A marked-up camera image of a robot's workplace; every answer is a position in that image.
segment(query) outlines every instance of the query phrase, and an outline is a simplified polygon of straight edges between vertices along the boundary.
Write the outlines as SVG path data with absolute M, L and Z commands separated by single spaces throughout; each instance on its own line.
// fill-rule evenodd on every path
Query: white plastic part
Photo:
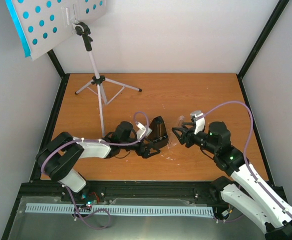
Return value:
M 240 191 L 235 184 L 227 185 L 221 191 L 221 198 L 253 221 L 264 234 L 267 232 L 265 222 L 270 222 L 268 216 L 252 198 Z
M 101 142 L 78 142 L 84 148 L 84 152 L 80 155 L 80 159 L 84 158 L 101 158 L 104 159 L 110 153 L 110 146 Z
M 139 128 L 139 130 L 137 131 L 137 139 L 140 139 L 140 137 L 145 134 L 146 127 L 140 122 L 138 122 L 137 127 Z M 145 137 L 149 136 L 151 132 L 152 130 L 148 128 Z
M 239 171 L 231 174 L 232 179 L 237 181 L 264 210 L 269 222 L 275 228 L 283 226 L 283 221 L 290 222 L 292 219 L 275 203 L 275 201 L 261 188 L 258 182 L 267 188 L 267 190 L 292 214 L 292 206 L 279 197 L 275 191 L 260 177 L 252 164 L 249 164 L 253 173 L 258 177 L 258 181 L 251 176 L 246 165 L 239 167 Z
M 7 5 L 13 5 L 13 9 L 10 8 L 10 11 L 13 11 L 11 15 L 16 16 L 20 23 L 16 25 L 16 29 L 25 38 L 33 60 L 76 34 L 72 26 L 73 22 L 84 22 L 88 25 L 106 13 L 106 0 L 87 2 L 84 0 L 6 0 L 6 2 Z
M 85 179 L 79 175 L 74 169 L 70 170 L 68 175 L 59 181 L 62 185 L 69 187 L 73 192 L 77 193 L 86 186 Z
M 203 115 L 203 113 L 200 110 L 197 111 L 193 111 L 192 113 L 190 113 L 190 117 L 193 118 L 197 118 L 200 117 L 201 115 Z M 205 118 L 201 118 L 199 120 L 196 120 L 196 129 L 195 129 L 195 134 L 197 134 L 200 131 L 203 131 L 203 129 L 205 128 Z

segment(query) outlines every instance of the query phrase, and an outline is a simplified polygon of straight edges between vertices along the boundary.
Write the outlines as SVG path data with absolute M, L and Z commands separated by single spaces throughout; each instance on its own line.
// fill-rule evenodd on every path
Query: stand pole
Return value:
M 104 117 L 102 114 L 102 104 L 101 104 L 101 94 L 100 94 L 100 85 L 97 85 L 97 92 L 98 92 L 98 103 L 99 103 L 99 115 L 100 115 L 100 124 L 101 124 L 101 135 L 102 137 L 105 136 L 105 126 L 104 126 Z

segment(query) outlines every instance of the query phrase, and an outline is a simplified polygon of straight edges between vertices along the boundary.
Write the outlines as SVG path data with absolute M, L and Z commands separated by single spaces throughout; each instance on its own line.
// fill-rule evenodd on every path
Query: wooden surface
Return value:
M 97 96 L 88 89 L 79 95 L 74 94 L 91 76 L 70 76 L 53 138 L 62 131 L 80 138 L 101 137 Z M 107 73 L 105 76 L 143 90 L 137 92 L 126 88 L 110 105 L 104 106 L 106 133 L 114 131 L 121 121 L 132 121 L 136 111 L 144 111 L 150 121 L 161 115 L 170 134 L 171 127 L 175 127 L 181 115 L 189 121 L 194 110 L 207 112 L 226 101 L 243 101 L 236 75 L 232 73 Z M 111 99 L 120 86 L 105 82 L 104 89 Z M 139 120 L 145 123 L 142 116 Z M 238 104 L 221 107 L 206 117 L 206 126 L 213 121 L 224 121 L 231 131 L 232 144 L 243 150 L 250 127 L 244 107 Z M 126 151 L 122 150 L 118 156 L 124 155 Z M 248 158 L 267 180 L 254 135 L 248 147 Z M 109 181 L 212 181 L 225 175 L 197 146 L 185 148 L 179 144 L 170 149 L 164 147 L 160 154 L 148 159 L 137 156 L 135 152 L 124 159 L 84 158 L 76 163 L 75 169 L 88 180 Z

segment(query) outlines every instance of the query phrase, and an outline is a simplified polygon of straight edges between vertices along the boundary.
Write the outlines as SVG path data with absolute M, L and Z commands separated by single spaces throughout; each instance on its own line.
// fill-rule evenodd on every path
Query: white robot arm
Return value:
M 211 183 L 212 198 L 216 201 L 225 201 L 241 211 L 261 229 L 266 239 L 292 239 L 292 206 L 261 178 L 251 163 L 249 166 L 246 165 L 243 153 L 231 145 L 230 131 L 224 122 L 212 122 L 208 133 L 205 133 L 202 126 L 204 120 L 202 118 L 199 119 L 202 121 L 197 120 L 195 115 L 200 116 L 202 113 L 195 111 L 191 113 L 192 123 L 172 128 L 179 142 L 185 144 L 187 148 L 197 145 L 201 150 L 212 153 L 217 167 L 249 194 L 245 194 L 223 176 Z

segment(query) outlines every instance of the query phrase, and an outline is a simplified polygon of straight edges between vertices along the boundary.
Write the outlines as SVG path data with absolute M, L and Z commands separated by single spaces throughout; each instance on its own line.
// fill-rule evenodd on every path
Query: wire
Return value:
M 231 220 L 226 219 L 225 221 L 223 221 L 223 223 L 230 224 L 230 223 L 236 222 L 239 219 L 241 219 L 243 216 L 244 216 L 244 214 L 242 213 L 238 217 L 236 217 L 235 219 L 231 219 Z M 213 219 L 217 222 L 222 221 L 222 220 L 217 219 L 215 216 L 213 216 Z
M 93 191 L 93 192 L 91 192 L 90 194 L 89 194 L 89 196 L 91 196 L 91 195 L 95 195 L 96 196 L 96 200 L 97 200 L 97 203 L 99 203 L 99 197 L 98 197 L 98 195 Z
M 134 120 L 134 122 L 136 123 L 136 124 L 138 124 L 138 121 L 136 120 L 136 116 L 138 115 L 138 114 L 142 114 L 142 115 L 144 115 L 145 116 L 145 118 L 146 118 L 146 122 L 147 122 L 147 124 L 146 124 L 146 126 L 145 126 L 145 131 L 144 131 L 144 133 L 140 136 L 140 138 L 139 139 L 137 139 L 136 141 L 134 141 L 134 142 L 131 142 L 131 143 L 112 143 L 112 142 L 106 142 L 106 141 L 104 141 L 104 140 L 95 140 L 95 139 L 75 139 L 75 140 L 72 140 L 72 141 L 69 141 L 69 142 L 67 142 L 67 143 L 65 143 L 65 144 L 63 144 L 63 145 L 61 145 L 60 147 L 58 147 L 58 148 L 56 148 L 46 159 L 45 159 L 45 161 L 42 163 L 42 165 L 41 165 L 41 168 L 40 168 L 40 170 L 41 170 L 41 173 L 42 174 L 45 174 L 45 166 L 46 166 L 46 164 L 47 164 L 47 162 L 57 153 L 57 152 L 59 152 L 60 150 L 62 150 L 64 147 L 66 147 L 66 146 L 68 146 L 68 145 L 71 145 L 71 144 L 73 144 L 73 143 L 78 143 L 78 142 L 86 142 L 86 143 L 101 143 L 101 144 L 105 144 L 105 145 L 112 145 L 112 146 L 131 146 L 131 145 L 134 145 L 134 144 L 136 144 L 136 143 L 138 143 L 138 142 L 140 142 L 140 141 L 142 141 L 144 138 L 145 138 L 145 136 L 146 136 L 146 132 L 148 131 L 148 128 L 149 128 L 149 119 L 148 119 L 148 117 L 147 117 L 147 115 L 146 115 L 146 113 L 144 113 L 143 111 L 138 111 L 138 112 L 135 112 L 135 114 L 134 114 L 134 116 L 133 116 L 133 120 Z
M 222 104 L 219 104 L 218 106 L 214 107 L 213 109 L 211 109 L 210 111 L 208 111 L 207 113 L 199 116 L 199 117 L 196 117 L 194 119 L 194 121 L 197 121 L 201 118 L 204 118 L 205 116 L 207 116 L 208 114 L 212 113 L 214 110 L 224 106 L 224 105 L 227 105 L 227 104 L 241 104 L 242 106 L 244 106 L 247 110 L 248 110 L 248 113 L 249 113 L 249 117 L 250 117 L 250 131 L 249 131 L 249 135 L 248 135 L 248 138 L 247 138 L 247 141 L 245 143 L 245 147 L 244 147 L 244 160 L 245 160 L 245 164 L 251 174 L 251 176 L 255 179 L 255 181 L 260 185 L 260 187 L 272 198 L 272 200 L 292 219 L 292 214 L 286 210 L 286 208 L 281 204 L 281 202 L 279 202 L 272 194 L 271 192 L 260 182 L 258 181 L 258 178 L 257 176 L 255 175 L 255 173 L 252 171 L 252 169 L 250 168 L 249 166 L 249 161 L 247 159 L 247 148 L 248 148 L 248 144 L 249 144 L 249 141 L 250 141 L 250 138 L 251 138 L 251 135 L 252 135 L 252 131 L 253 131 L 253 125 L 254 125 L 254 122 L 253 122 L 253 117 L 252 117 L 252 113 L 251 113 L 251 110 L 248 108 L 247 105 L 245 105 L 243 102 L 241 101 L 227 101 L 227 102 L 224 102 Z
M 200 148 L 200 151 L 201 151 L 204 155 L 206 155 L 208 158 L 210 158 L 211 160 L 213 160 L 213 158 L 210 157 L 208 154 L 206 154 L 202 148 Z
M 145 118 L 146 118 L 146 126 L 145 126 L 145 131 L 143 132 L 143 134 L 140 136 L 140 138 L 139 139 L 137 139 L 136 141 L 134 141 L 134 142 L 131 142 L 131 143 L 112 143 L 112 142 L 106 142 L 106 141 L 104 141 L 104 140 L 95 140 L 95 139 L 75 139 L 75 140 L 72 140 L 72 141 L 69 141 L 69 142 L 67 142 L 67 143 L 65 143 L 65 144 L 63 144 L 63 145 L 61 145 L 60 147 L 58 147 L 57 149 L 55 149 L 46 159 L 45 159 L 45 161 L 42 163 L 42 165 L 41 165 L 41 173 L 42 174 L 46 174 L 45 173 L 45 166 L 46 166 L 46 164 L 48 163 L 48 161 L 57 153 L 57 152 L 59 152 L 60 150 L 62 150 L 63 148 L 65 148 L 66 146 L 68 146 L 68 145 L 71 145 L 71 144 L 73 144 L 73 143 L 78 143 L 78 142 L 86 142 L 86 143 L 102 143 L 102 144 L 105 144 L 105 145 L 113 145 L 113 146 L 130 146 L 130 145 L 134 145 L 134 144 L 136 144 L 136 143 L 138 143 L 138 142 L 140 142 L 140 141 L 142 141 L 144 138 L 145 138 L 145 136 L 146 136 L 146 132 L 148 131 L 148 128 L 149 128 L 149 119 L 148 119 L 148 116 L 146 115 L 146 113 L 144 113 L 144 112 L 142 112 L 142 111 L 138 111 L 138 112 L 135 112 L 135 114 L 134 114 L 134 116 L 133 116 L 133 120 L 134 120 L 134 122 L 136 123 L 136 124 L 138 124 L 138 121 L 136 120 L 136 116 L 138 115 L 138 114 L 142 114 L 142 115 L 144 115 L 145 116 Z M 78 209 L 78 207 L 77 207 L 77 205 L 76 205 L 76 202 L 75 202 L 75 199 L 74 199 L 74 197 L 73 197 L 73 195 L 72 195 L 72 193 L 71 193 L 71 190 L 67 187 L 67 186 L 65 186 L 65 188 L 67 189 L 67 191 L 68 191 L 68 193 L 69 193 L 69 196 L 70 196 L 70 198 L 71 198 L 71 201 L 72 201 L 72 203 L 73 203 L 73 205 L 74 205 L 74 207 L 75 207 L 75 209 L 76 209 L 76 212 L 78 213 L 78 216 L 79 216 L 79 218 L 80 218 L 80 220 L 82 220 L 82 222 L 85 224 L 85 225 L 87 225 L 88 227 L 90 227 L 91 229 L 95 229 L 95 230 L 101 230 L 101 229 L 105 229 L 106 227 L 108 227 L 109 226 L 109 224 L 110 224 L 110 220 L 111 220 L 111 216 L 110 216 L 110 213 L 106 210 L 106 209 L 104 209 L 104 208 L 101 208 L 101 209 L 98 209 L 98 210 L 96 210 L 96 211 L 94 211 L 94 212 L 92 212 L 92 213 L 90 213 L 88 216 L 85 216 L 85 217 L 82 217 L 81 216 L 81 214 L 80 214 L 80 212 L 79 212 L 79 209 Z M 107 213 L 107 215 L 108 215 L 108 223 L 107 223 L 107 225 L 105 225 L 105 226 L 103 226 L 103 227 L 95 227 L 95 226 L 91 226 L 91 225 L 89 225 L 84 219 L 86 219 L 86 218 L 89 218 L 89 217 L 91 217 L 91 216 L 93 216 L 95 213 L 98 213 L 98 212 L 106 212 Z
M 71 190 L 69 189 L 69 187 L 65 186 L 65 188 L 67 189 L 68 193 L 69 193 L 69 196 L 71 198 L 71 201 L 72 201 L 72 204 L 74 205 L 75 207 L 75 210 L 76 212 L 74 213 L 74 215 L 77 213 L 78 214 L 78 217 L 80 218 L 80 220 L 88 227 L 90 227 L 91 229 L 94 229 L 94 230 L 102 230 L 102 229 L 105 229 L 107 228 L 109 225 L 110 225 L 110 222 L 111 222 L 111 215 L 109 213 L 109 211 L 105 208 L 100 208 L 100 209 L 97 209 L 96 211 L 93 211 L 92 213 L 90 213 L 89 215 L 83 217 L 81 214 L 80 214 L 80 211 L 76 205 L 76 202 L 75 202 L 75 199 L 74 199 L 74 196 L 72 195 L 71 193 Z M 91 216 L 93 216 L 95 213 L 98 213 L 98 212 L 105 212 L 107 213 L 108 215 L 108 223 L 105 225 L 105 226 L 102 226 L 102 227 L 95 227 L 95 226 L 92 226 L 92 225 L 89 225 L 85 219 L 87 218 L 90 218 Z
M 125 156 L 115 156 L 115 158 L 117 159 L 124 159 L 125 157 L 127 157 L 130 154 L 130 150 L 129 152 L 125 155 Z

